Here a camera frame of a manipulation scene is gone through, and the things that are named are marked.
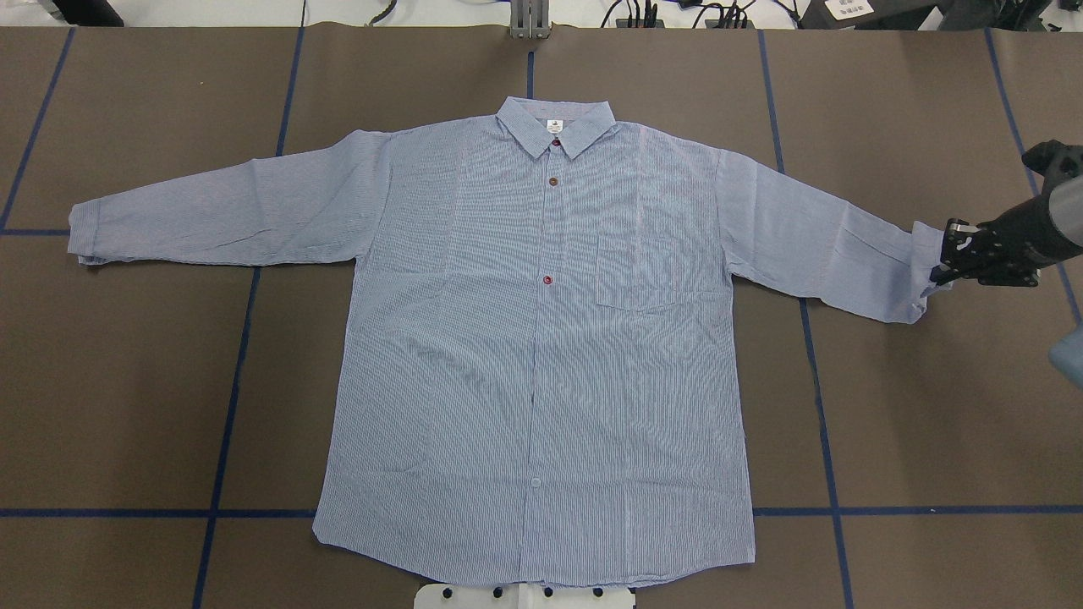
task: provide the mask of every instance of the shirt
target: shirt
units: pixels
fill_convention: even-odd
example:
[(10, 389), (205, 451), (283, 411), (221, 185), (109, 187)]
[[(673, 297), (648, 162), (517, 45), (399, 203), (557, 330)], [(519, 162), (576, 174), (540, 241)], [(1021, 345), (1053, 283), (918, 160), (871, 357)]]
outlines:
[(355, 259), (313, 530), (478, 586), (753, 561), (731, 275), (912, 323), (941, 241), (608, 103), (514, 98), (70, 224), (83, 264)]

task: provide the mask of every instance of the cable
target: cable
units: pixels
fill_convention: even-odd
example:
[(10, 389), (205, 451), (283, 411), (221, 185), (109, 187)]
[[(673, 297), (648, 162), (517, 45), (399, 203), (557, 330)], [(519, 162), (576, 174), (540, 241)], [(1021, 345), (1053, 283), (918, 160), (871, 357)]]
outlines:
[(782, 0), (771, 0), (771, 2), (774, 2), (775, 4), (782, 7), (782, 10), (785, 11), (787, 15), (790, 15), (790, 18), (794, 22), (794, 26), (797, 29), (805, 29), (805, 28), (801, 27), (801, 15), (800, 15), (800, 13), (797, 12), (797, 0), (794, 0), (794, 8), (793, 9), (791, 9), (790, 7), (785, 5), (782, 2)]
[(391, 0), (391, 2), (387, 5), (387, 8), (384, 8), (382, 11), (380, 11), (380, 14), (378, 14), (375, 17), (373, 17), (371, 20), (369, 20), (369, 22), (368, 22), (367, 25), (370, 25), (370, 26), (371, 25), (376, 25), (376, 24), (380, 23), (381, 21), (383, 21), (384, 18), (387, 18), (387, 16), (391, 14), (391, 11), (395, 10), (395, 4), (397, 4), (397, 3), (399, 3), (399, 0)]
[(700, 14), (695, 15), (695, 22), (692, 23), (692, 29), (695, 29), (695, 26), (700, 25), (700, 18), (703, 17), (703, 13), (707, 12), (707, 9), (718, 9), (718, 21), (722, 20), (722, 11), (725, 11), (725, 9), (722, 8), (721, 4), (719, 4), (718, 2), (712, 2), (710, 4), (704, 4), (703, 8), (700, 9)]
[(708, 9), (718, 9), (718, 25), (715, 29), (744, 29), (748, 27), (748, 13), (745, 9), (752, 7), (756, 3), (756, 0), (752, 0), (744, 7), (738, 5), (736, 1), (729, 7), (723, 7), (718, 2), (712, 2), (709, 4), (704, 4), (700, 9), (700, 14), (695, 16), (695, 22), (692, 24), (692, 28), (695, 29), (700, 25), (700, 20), (703, 18), (703, 13), (707, 12)]
[(605, 11), (605, 16), (602, 17), (602, 25), (600, 25), (598, 27), (605, 27), (605, 24), (609, 22), (609, 16), (613, 14), (613, 9), (616, 9), (617, 5), (619, 5), (619, 4), (621, 4), (621, 0), (616, 0), (616, 2), (613, 2), (612, 4), (610, 4), (610, 10)]

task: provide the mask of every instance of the chest pocket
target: chest pocket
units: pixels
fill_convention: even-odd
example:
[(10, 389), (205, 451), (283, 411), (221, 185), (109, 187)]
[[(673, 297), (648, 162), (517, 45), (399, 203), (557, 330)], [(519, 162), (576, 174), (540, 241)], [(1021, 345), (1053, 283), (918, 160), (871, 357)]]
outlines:
[(669, 239), (598, 235), (598, 304), (649, 311), (676, 301), (675, 251)]

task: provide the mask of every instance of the striped shirt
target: striped shirt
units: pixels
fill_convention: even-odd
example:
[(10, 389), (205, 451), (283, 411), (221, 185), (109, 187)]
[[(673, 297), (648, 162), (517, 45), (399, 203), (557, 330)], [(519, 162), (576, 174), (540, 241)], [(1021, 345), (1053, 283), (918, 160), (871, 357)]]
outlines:
[(941, 239), (606, 103), (514, 98), (70, 224), (83, 264), (356, 260), (313, 529), (461, 585), (753, 561), (732, 275), (913, 323)]

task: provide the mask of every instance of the white label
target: white label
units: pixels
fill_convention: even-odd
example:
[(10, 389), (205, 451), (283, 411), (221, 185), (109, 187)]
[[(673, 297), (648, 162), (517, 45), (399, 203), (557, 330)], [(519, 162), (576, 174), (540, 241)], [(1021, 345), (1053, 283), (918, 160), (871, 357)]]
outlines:
[(836, 21), (860, 17), (873, 12), (869, 0), (824, 0), (824, 4)]

